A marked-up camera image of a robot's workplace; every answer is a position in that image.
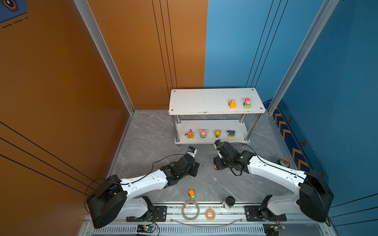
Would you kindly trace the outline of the yellow banana figure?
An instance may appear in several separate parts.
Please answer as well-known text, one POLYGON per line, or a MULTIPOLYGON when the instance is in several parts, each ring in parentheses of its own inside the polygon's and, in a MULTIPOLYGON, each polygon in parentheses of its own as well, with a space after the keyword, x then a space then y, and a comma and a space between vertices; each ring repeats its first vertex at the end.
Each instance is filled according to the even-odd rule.
POLYGON ((216 130, 215 131, 215 137, 216 138, 220 138, 221 137, 221 131, 220 130, 216 130))

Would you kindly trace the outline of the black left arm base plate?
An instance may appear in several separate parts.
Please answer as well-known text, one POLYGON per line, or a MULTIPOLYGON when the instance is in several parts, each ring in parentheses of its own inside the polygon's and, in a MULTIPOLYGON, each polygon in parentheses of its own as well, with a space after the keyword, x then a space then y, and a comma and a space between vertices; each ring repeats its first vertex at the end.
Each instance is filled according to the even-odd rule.
POLYGON ((167 206, 156 206, 148 209, 141 217, 127 217, 127 222, 165 222, 167 206))

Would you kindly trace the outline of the orange yellow dragon figure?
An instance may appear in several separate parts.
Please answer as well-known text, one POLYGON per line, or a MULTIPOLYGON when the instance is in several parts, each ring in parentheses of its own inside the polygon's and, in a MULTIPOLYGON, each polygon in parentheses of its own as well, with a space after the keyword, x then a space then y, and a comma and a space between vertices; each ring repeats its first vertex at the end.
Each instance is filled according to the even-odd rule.
POLYGON ((193 131, 192 131, 191 129, 190 129, 189 132, 186 133, 185 135, 186 135, 186 137, 187 137, 188 139, 193 139, 193 138, 194 138, 194 133, 193 133, 193 131))

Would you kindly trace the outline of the blue yellow duck figure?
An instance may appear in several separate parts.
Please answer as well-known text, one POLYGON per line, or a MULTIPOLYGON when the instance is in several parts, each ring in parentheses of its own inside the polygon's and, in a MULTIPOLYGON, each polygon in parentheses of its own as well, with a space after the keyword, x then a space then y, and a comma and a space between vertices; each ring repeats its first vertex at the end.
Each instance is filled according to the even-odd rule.
POLYGON ((228 130, 227 133, 229 138, 235 138, 235 130, 228 130))

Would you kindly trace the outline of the pink green monster figure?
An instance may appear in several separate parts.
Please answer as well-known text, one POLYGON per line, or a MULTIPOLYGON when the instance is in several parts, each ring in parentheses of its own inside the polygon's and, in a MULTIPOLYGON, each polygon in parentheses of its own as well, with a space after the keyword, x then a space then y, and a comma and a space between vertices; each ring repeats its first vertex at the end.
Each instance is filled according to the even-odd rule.
POLYGON ((207 130, 200 130, 200 137, 201 138, 206 138, 207 137, 207 130))

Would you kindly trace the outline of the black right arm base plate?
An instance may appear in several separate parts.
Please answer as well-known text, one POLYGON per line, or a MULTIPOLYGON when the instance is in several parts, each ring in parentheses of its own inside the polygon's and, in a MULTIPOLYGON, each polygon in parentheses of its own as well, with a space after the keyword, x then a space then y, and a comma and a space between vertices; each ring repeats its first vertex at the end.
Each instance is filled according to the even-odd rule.
POLYGON ((260 206, 244 206, 245 215, 248 222, 267 221, 267 222, 285 222, 287 217, 285 214, 275 215, 268 208, 260 206))

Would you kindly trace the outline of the pink green toy car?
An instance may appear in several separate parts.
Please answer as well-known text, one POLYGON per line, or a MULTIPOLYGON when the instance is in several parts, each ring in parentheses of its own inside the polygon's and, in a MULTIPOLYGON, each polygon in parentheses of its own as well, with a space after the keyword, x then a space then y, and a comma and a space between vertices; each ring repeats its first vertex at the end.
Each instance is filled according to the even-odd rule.
POLYGON ((245 109, 251 109, 251 107, 252 107, 251 100, 249 98, 246 98, 243 105, 244 105, 245 109))

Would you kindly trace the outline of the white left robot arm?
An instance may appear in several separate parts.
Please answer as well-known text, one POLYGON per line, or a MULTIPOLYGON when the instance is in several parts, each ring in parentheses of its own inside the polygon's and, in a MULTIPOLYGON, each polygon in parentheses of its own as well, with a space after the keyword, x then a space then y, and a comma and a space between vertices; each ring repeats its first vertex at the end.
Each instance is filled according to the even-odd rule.
POLYGON ((145 176, 120 179, 113 175, 105 179, 86 199, 94 228, 105 227, 117 218, 150 220, 155 207, 145 193, 173 186, 186 176, 196 177, 199 163, 195 154, 196 149, 190 146, 178 161, 145 176))

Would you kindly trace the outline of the orange green toy truck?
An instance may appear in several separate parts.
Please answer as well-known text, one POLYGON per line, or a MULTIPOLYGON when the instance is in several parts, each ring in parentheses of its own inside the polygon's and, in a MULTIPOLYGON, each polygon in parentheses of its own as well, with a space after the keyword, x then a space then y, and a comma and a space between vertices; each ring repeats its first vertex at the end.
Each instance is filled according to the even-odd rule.
POLYGON ((195 201, 196 200, 196 195, 195 195, 195 192, 194 190, 189 190, 189 197, 190 197, 190 200, 191 201, 195 201))

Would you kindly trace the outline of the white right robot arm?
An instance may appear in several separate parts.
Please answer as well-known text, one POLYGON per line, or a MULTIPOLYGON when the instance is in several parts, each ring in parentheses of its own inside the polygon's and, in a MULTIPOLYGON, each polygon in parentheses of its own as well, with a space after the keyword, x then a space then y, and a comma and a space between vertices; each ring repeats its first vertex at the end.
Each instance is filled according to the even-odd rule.
POLYGON ((304 214, 320 223, 329 222, 329 210, 334 194, 321 174, 315 170, 304 172, 281 166, 256 154, 254 150, 239 152, 231 143, 216 140, 218 156, 215 169, 230 169, 233 174, 252 174, 275 182, 292 193, 284 196, 267 195, 258 213, 264 221, 282 220, 287 214, 304 214))

